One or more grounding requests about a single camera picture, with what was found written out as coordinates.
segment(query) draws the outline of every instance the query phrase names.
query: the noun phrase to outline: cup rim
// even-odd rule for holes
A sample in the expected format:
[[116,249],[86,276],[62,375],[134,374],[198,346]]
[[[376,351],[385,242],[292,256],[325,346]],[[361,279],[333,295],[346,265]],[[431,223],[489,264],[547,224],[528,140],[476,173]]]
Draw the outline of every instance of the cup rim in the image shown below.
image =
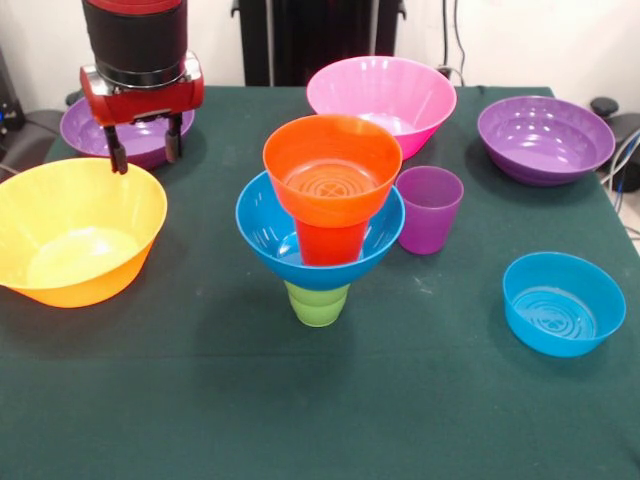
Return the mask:
[[[389,140],[389,145],[393,146],[393,149],[395,150],[396,153],[396,158],[399,158],[400,160],[397,162],[397,165],[394,167],[394,174],[392,176],[389,177],[389,179],[387,179],[386,181],[384,181],[383,183],[381,183],[380,185],[377,185],[375,188],[371,189],[371,190],[367,190],[366,192],[362,192],[362,193],[358,193],[355,195],[349,195],[349,196],[345,196],[345,197],[320,197],[317,195],[313,195],[307,192],[301,192],[299,190],[296,190],[294,188],[291,188],[291,186],[289,186],[287,183],[285,183],[281,178],[279,178],[277,175],[274,175],[271,171],[271,162],[267,161],[267,149],[269,147],[269,144],[272,142],[273,138],[276,137],[278,134],[281,134],[283,130],[289,128],[290,126],[297,124],[297,123],[305,123],[305,122],[317,122],[317,121],[338,121],[338,120],[342,120],[342,121],[348,121],[351,123],[366,123],[368,124],[368,126],[370,128],[373,128],[374,130],[377,130],[379,134],[381,134],[382,136],[384,136],[387,140]],[[305,198],[305,199],[311,199],[314,201],[318,201],[321,200],[322,202],[331,202],[331,203],[339,203],[339,202],[345,202],[345,201],[353,201],[353,200],[357,200],[357,199],[361,199],[361,198],[366,198],[366,197],[370,197],[372,195],[376,195],[377,193],[390,188],[393,184],[394,184],[394,180],[398,177],[398,172],[400,171],[400,169],[402,168],[402,164],[404,162],[404,155],[402,153],[402,147],[400,146],[400,143],[398,143],[398,140],[396,140],[396,138],[389,133],[386,129],[382,128],[381,126],[375,124],[374,122],[371,122],[369,120],[364,120],[360,117],[357,116],[353,116],[353,115],[344,115],[344,114],[334,114],[334,113],[327,113],[327,114],[313,114],[313,115],[306,115],[303,117],[298,117],[296,119],[293,119],[289,122],[284,123],[283,125],[280,125],[277,129],[275,129],[267,138],[266,142],[264,143],[264,146],[262,148],[262,162],[264,164],[264,168],[267,171],[267,173],[269,174],[269,177],[271,178],[271,181],[274,183],[277,183],[278,186],[280,186],[280,188],[283,188],[284,190],[291,192],[292,194],[299,196],[301,198]]]
[[[427,207],[424,205],[419,205],[415,202],[412,202],[410,200],[407,200],[405,198],[405,196],[402,194],[402,189],[400,188],[399,182],[400,180],[407,176],[409,173],[417,173],[417,170],[419,171],[430,171],[430,172],[439,172],[439,173],[444,173],[445,175],[449,176],[449,178],[455,180],[455,182],[458,184],[458,186],[460,187],[460,193],[459,195],[456,197],[455,200],[448,202],[445,205],[441,205],[438,207]],[[422,210],[428,210],[430,212],[433,211],[438,211],[438,210],[444,210],[446,208],[450,208],[453,205],[456,205],[458,203],[460,203],[462,201],[462,198],[464,197],[464,183],[462,183],[462,180],[460,180],[460,177],[458,177],[455,173],[453,173],[450,170],[447,170],[446,168],[442,168],[442,167],[436,167],[436,166],[432,166],[432,165],[418,165],[415,167],[411,167],[411,168],[407,168],[405,171],[400,172],[400,174],[397,176],[396,181],[395,181],[395,186],[398,189],[398,193],[400,193],[400,196],[402,197],[402,200],[404,202],[406,202],[407,204],[411,205],[412,207],[418,208],[418,209],[422,209]]]

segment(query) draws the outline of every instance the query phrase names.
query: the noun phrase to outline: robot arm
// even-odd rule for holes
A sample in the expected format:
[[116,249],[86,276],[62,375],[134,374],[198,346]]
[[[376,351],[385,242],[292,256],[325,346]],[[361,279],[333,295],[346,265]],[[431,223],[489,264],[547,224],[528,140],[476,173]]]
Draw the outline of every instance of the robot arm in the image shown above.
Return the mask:
[[169,119],[166,153],[182,154],[182,113],[204,100],[200,63],[187,50],[187,0],[82,0],[95,65],[80,81],[104,128],[114,172],[126,173],[116,125]]

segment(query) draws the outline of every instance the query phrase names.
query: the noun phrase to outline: purple cup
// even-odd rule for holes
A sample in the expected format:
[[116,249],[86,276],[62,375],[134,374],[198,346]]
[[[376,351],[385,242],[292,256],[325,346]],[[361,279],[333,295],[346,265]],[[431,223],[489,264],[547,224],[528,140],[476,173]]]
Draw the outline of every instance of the purple cup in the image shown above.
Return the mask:
[[417,255],[444,247],[464,195],[458,177],[444,168],[413,167],[396,180],[407,211],[398,242]]

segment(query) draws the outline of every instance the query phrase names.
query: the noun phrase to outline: pink bowl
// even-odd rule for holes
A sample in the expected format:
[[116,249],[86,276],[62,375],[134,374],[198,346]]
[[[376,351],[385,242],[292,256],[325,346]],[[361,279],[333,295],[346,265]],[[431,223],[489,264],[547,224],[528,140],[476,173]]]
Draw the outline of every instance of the pink bowl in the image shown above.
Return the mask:
[[453,113],[457,95],[437,70],[399,57],[354,57],[318,71],[307,86],[316,113],[354,115],[386,128],[403,159],[415,155]]

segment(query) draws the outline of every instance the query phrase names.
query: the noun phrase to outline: blue bowl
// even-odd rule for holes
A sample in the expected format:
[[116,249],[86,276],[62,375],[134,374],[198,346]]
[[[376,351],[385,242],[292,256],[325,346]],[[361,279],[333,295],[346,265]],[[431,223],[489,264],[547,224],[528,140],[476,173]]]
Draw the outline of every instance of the blue bowl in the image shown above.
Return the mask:
[[626,313],[622,291],[606,272],[564,253],[520,257],[505,272],[502,288],[515,336],[555,357],[590,352],[620,328]]
[[331,267],[302,264],[293,218],[282,208],[266,172],[244,188],[236,204],[236,223],[253,251],[276,275],[307,290],[333,290],[369,272],[389,251],[404,226],[404,203],[393,187],[371,219],[360,259]]

